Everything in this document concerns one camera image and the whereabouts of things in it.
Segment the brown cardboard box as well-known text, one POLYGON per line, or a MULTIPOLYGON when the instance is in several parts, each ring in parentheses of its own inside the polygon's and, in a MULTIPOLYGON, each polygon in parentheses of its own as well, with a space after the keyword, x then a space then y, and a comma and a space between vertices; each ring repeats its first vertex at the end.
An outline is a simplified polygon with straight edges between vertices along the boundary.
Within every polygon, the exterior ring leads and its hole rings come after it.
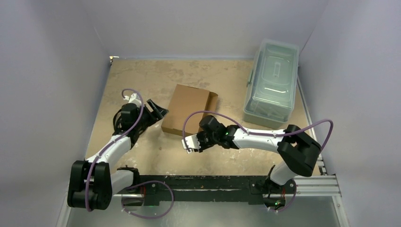
POLYGON ((196 111, 215 111, 218 94, 209 90, 176 85, 161 128, 165 133, 182 135, 186 118, 196 111))

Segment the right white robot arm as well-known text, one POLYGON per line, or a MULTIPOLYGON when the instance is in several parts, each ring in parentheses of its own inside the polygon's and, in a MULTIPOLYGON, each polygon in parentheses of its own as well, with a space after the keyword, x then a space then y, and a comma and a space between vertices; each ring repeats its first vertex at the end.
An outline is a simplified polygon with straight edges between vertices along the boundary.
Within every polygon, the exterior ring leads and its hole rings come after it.
POLYGON ((277 153, 282 161, 274 166, 265 180, 270 192, 278 192, 296 176, 310 177, 321 152, 321 145, 296 125, 284 130, 263 131, 240 127, 238 124, 225 126, 214 116, 204 117, 199 126, 201 131, 182 140, 184 149, 203 152, 215 145, 224 149, 260 149, 277 153))

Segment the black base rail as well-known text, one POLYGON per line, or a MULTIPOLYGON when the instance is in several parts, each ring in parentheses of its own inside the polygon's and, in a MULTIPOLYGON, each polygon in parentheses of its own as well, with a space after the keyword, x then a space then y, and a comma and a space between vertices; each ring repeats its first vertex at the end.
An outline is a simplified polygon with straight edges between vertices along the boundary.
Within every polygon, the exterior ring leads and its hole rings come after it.
POLYGON ((267 184, 267 176, 253 175, 139 175, 139 183, 116 194, 125 198, 143 199, 145 206, 171 202, 246 202, 281 209, 288 204, 288 194, 294 195, 294 179, 285 185, 267 184))

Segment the aluminium frame rail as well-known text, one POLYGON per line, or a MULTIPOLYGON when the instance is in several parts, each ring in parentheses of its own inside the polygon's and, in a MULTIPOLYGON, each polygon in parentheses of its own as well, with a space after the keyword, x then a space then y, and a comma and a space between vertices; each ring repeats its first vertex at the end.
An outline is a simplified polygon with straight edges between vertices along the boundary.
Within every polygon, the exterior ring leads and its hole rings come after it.
POLYGON ((143 175, 146 192, 122 191, 106 210, 64 204, 59 227, 347 227, 335 176, 296 177, 268 194, 264 176, 143 175))

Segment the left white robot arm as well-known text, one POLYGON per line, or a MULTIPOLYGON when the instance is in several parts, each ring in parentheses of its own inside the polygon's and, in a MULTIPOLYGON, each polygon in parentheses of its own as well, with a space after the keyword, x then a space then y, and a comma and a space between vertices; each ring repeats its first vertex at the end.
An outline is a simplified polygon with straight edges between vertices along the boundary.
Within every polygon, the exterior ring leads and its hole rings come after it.
POLYGON ((105 210, 112 196, 125 189, 128 193, 140 190, 139 171, 134 167, 120 167, 111 174, 111 167, 130 151, 139 136, 150 126, 162 120, 168 110, 151 99, 146 104, 135 98, 124 104, 113 117, 109 142, 95 155, 77 160, 71 166, 67 204, 88 211, 105 210))

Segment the clear plastic storage bin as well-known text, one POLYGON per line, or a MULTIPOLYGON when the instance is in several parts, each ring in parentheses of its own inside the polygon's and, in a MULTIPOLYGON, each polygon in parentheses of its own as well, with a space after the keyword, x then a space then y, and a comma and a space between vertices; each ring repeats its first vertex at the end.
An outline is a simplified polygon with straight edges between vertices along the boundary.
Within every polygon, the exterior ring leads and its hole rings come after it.
POLYGON ((295 108, 299 47, 264 39, 247 80, 243 120, 277 129, 295 108))

